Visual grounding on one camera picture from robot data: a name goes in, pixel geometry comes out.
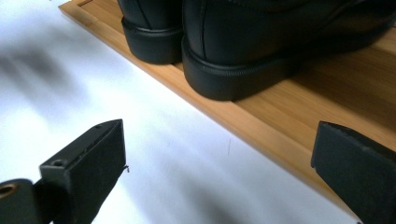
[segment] boot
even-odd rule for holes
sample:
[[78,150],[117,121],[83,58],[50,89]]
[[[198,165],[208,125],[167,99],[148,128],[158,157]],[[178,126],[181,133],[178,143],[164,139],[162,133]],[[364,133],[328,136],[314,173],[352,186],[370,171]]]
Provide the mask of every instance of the boot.
[[119,0],[132,54],[147,63],[181,61],[182,0]]
[[185,0],[185,76],[205,97],[238,100],[308,58],[372,44],[395,18],[395,0]]

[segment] wooden plank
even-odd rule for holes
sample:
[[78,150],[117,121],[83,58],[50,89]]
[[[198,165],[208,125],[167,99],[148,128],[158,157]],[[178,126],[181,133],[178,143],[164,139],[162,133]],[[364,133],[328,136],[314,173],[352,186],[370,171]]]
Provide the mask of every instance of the wooden plank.
[[317,59],[238,102],[216,102],[187,83],[182,63],[154,65],[131,54],[116,0],[74,0],[61,10],[163,85],[349,211],[310,167],[320,120],[346,125],[396,149],[396,28],[370,48]]

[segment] leather upper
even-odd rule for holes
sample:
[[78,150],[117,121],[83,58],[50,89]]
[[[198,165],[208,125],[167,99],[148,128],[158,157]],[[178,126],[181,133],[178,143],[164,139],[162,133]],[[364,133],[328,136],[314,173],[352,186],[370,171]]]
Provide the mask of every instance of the leather upper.
[[370,32],[396,15],[395,0],[185,0],[183,7],[192,52],[222,65]]
[[182,0],[119,0],[124,19],[149,30],[180,26],[181,3]]

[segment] shoe sole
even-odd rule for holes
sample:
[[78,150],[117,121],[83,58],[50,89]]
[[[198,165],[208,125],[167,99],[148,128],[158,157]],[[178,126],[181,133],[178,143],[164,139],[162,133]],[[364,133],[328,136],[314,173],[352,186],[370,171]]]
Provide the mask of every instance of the shoe sole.
[[184,74],[192,88],[206,98],[236,101],[246,98],[295,74],[310,58],[361,49],[373,44],[394,23],[384,23],[365,35],[322,40],[295,51],[278,54],[258,63],[224,66],[206,62],[196,56],[182,40]]
[[124,18],[121,23],[128,47],[139,60],[156,64],[181,62],[181,25],[167,30],[148,30],[136,27]]

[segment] white floor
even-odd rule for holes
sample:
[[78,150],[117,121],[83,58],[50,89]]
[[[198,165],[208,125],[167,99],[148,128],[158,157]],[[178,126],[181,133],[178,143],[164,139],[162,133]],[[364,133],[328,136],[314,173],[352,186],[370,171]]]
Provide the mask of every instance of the white floor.
[[63,16],[64,2],[0,2],[0,182],[36,182],[55,152],[123,119],[131,173],[93,223],[357,223]]

